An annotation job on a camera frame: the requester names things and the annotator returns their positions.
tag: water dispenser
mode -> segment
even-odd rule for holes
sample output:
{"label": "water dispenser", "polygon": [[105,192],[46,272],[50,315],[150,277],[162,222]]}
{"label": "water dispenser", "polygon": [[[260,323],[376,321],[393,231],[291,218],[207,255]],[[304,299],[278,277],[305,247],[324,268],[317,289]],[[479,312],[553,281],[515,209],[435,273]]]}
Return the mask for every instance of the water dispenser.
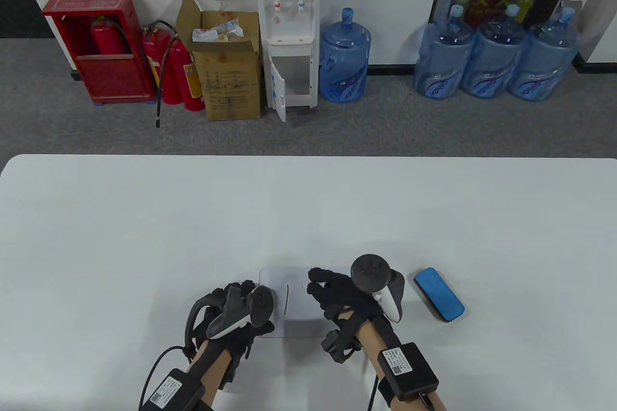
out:
{"label": "water dispenser", "polygon": [[268,107],[317,106],[319,0],[257,0]]}

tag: gray carpet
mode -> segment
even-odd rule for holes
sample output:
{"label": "gray carpet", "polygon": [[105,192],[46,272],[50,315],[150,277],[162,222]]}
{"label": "gray carpet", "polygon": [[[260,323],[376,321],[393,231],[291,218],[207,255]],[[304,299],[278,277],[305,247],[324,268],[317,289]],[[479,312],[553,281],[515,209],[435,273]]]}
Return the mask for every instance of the gray carpet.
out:
{"label": "gray carpet", "polygon": [[94,107],[55,40],[0,40],[0,169],[22,153],[315,156],[617,157],[617,76],[571,69],[544,103],[481,101],[459,92],[436,103],[411,78],[369,78],[352,105],[320,101],[287,124],[209,122],[205,114],[144,104]]}

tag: hand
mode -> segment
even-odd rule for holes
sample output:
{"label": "hand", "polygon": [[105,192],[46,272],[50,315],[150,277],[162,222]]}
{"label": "hand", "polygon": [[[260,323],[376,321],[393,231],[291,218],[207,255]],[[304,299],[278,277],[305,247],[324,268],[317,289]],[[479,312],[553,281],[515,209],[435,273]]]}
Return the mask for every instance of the hand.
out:
{"label": "hand", "polygon": [[371,295],[359,290],[349,276],[312,268],[308,271],[308,278],[310,283],[307,292],[319,302],[326,319],[336,322],[341,313],[349,310],[365,320],[383,315],[379,303]]}
{"label": "hand", "polygon": [[201,347],[203,342],[208,341],[208,345],[223,347],[223,349],[228,350],[231,354],[231,363],[227,368],[223,381],[221,382],[221,388],[225,385],[225,383],[233,381],[236,368],[240,364],[240,358],[242,358],[243,355],[245,358],[249,357],[249,354],[251,353],[251,345],[253,345],[253,340],[255,340],[255,337],[268,334],[274,330],[274,325],[270,321],[267,321],[261,327],[255,327],[251,323],[248,323],[244,327],[236,328],[221,338],[209,340],[206,336],[207,328],[210,323],[216,319],[216,317],[223,313],[223,310],[225,309],[225,302],[227,300],[227,294],[229,293],[229,288],[231,287],[240,288],[241,297],[244,299],[253,289],[255,289],[255,283],[249,280],[243,282],[242,284],[231,283],[228,284],[225,289],[214,289],[211,294],[203,297],[202,300],[204,301],[204,304],[207,303],[208,306],[205,309],[203,321],[201,321],[201,323],[199,323],[199,325],[192,330],[191,334],[191,338],[195,339],[198,349]]}

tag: black baseboard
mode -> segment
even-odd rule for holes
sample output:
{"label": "black baseboard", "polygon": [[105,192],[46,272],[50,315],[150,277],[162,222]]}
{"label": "black baseboard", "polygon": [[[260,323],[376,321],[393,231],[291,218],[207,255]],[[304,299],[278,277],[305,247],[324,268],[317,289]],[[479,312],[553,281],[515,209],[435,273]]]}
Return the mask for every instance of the black baseboard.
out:
{"label": "black baseboard", "polygon": [[586,63],[579,54],[575,56],[572,65],[579,74],[617,74],[617,63]]}
{"label": "black baseboard", "polygon": [[369,65],[369,76],[411,76],[415,65]]}

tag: cardboard box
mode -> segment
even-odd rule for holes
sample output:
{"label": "cardboard box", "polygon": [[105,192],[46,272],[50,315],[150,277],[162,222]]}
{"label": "cardboard box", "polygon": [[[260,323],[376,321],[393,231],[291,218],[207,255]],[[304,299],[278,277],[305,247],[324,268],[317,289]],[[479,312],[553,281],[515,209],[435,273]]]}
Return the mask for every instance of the cardboard box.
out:
{"label": "cardboard box", "polygon": [[[244,39],[192,41],[195,28],[212,28],[238,17]],[[261,60],[258,13],[202,12],[195,0],[182,0],[176,19],[182,43],[192,52],[209,120],[261,116]]]}

